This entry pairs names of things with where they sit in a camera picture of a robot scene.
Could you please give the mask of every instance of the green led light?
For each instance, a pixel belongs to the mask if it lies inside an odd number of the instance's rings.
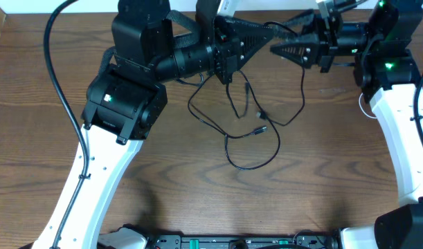
[[[393,63],[385,63],[385,67],[386,67],[386,69],[391,70],[394,67],[394,64]]]
[[[110,94],[105,94],[103,100],[105,100],[106,102],[111,102],[113,100],[113,97],[111,97]]]

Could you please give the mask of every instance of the wooden table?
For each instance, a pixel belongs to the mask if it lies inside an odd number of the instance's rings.
[[[286,20],[300,11],[241,12],[256,22]],[[366,21],[355,10],[348,21]],[[0,248],[34,241],[53,213],[72,166],[77,138],[44,63],[49,15],[9,15],[0,40]],[[77,116],[102,52],[113,45],[115,14],[62,15],[51,37],[57,77]],[[423,22],[410,45],[423,69]],[[243,68],[262,106],[279,120],[301,104],[300,68],[264,47]],[[244,105],[244,81],[231,92]],[[120,182],[102,232],[124,223],[184,234],[288,234],[374,223],[397,208],[393,164],[379,123],[360,111],[352,68],[305,78],[306,106],[288,127],[266,167],[241,172],[224,155],[224,138],[186,108],[194,87],[166,84],[169,104]],[[237,120],[224,87],[212,80],[195,103],[230,132],[263,125]],[[261,163],[276,149],[274,132],[231,141],[239,164]]]

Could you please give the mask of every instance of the white cable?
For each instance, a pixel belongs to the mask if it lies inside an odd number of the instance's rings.
[[[369,117],[369,118],[372,118],[372,119],[377,119],[376,117],[373,117],[373,116],[368,115],[368,114],[365,112],[365,110],[363,110],[362,103],[361,103],[361,98],[362,98],[362,96],[363,96],[363,93],[361,93],[361,95],[359,96],[359,107],[361,108],[361,110],[362,110],[363,114],[365,114],[365,116],[367,116],[367,117]]]
[[[361,98],[362,98],[362,95],[363,95],[363,93],[361,93],[361,95],[359,96],[359,107],[361,108],[361,110],[362,110],[362,112],[363,112],[363,114],[365,114],[365,116],[367,116],[367,117],[369,117],[369,118],[372,118],[372,119],[377,119],[376,117],[373,117],[373,116],[369,116],[364,110],[363,110],[363,108],[362,108],[362,103],[361,103]]]

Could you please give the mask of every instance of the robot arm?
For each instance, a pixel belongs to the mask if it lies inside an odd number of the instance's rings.
[[[388,235],[395,233],[390,227],[397,224],[389,222],[388,217],[395,214],[415,217],[418,213],[410,210],[423,210],[422,145],[415,123],[410,121],[420,74],[405,49],[422,19],[422,1],[409,1],[388,1],[387,6],[378,3],[366,24],[344,24],[341,18],[342,12],[360,1],[318,1],[319,15],[310,10],[285,23],[303,25],[301,34],[294,37],[277,28],[232,18],[237,1],[222,0],[216,5],[198,0],[196,23],[170,12],[168,0],[120,0],[119,13],[112,25],[117,64],[106,66],[91,83],[82,114],[91,175],[74,203],[59,247],[96,248],[100,226],[118,182],[167,103],[162,82],[208,72],[216,74],[222,84],[230,84],[232,74],[273,36],[284,41],[272,46],[271,52],[305,68],[318,64],[323,73],[329,71],[335,56],[355,56],[354,78],[384,131],[395,166],[399,204],[405,209],[379,217],[376,225],[344,229],[339,243],[345,249],[383,248],[379,245],[392,243],[393,238]],[[407,3],[405,11],[395,11],[400,7],[397,4]],[[137,12],[147,15],[135,15]],[[390,18],[382,19],[387,12],[391,13]],[[192,34],[173,37],[172,20],[183,20],[181,23]],[[401,32],[401,26],[408,28]],[[422,96],[419,103],[423,116]],[[79,146],[57,207],[33,248],[49,248],[53,243],[82,169],[81,154]],[[398,239],[406,243],[406,238],[411,238],[404,235]],[[417,242],[410,243],[420,244],[423,232],[416,236]],[[115,248],[144,249],[147,239],[121,229],[102,235],[99,242]]]

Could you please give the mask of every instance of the green connector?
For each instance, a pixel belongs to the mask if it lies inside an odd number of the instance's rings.
[[[190,240],[190,249],[199,249],[199,240],[191,239]]]
[[[288,245],[288,241],[286,240],[279,241],[279,245]]]

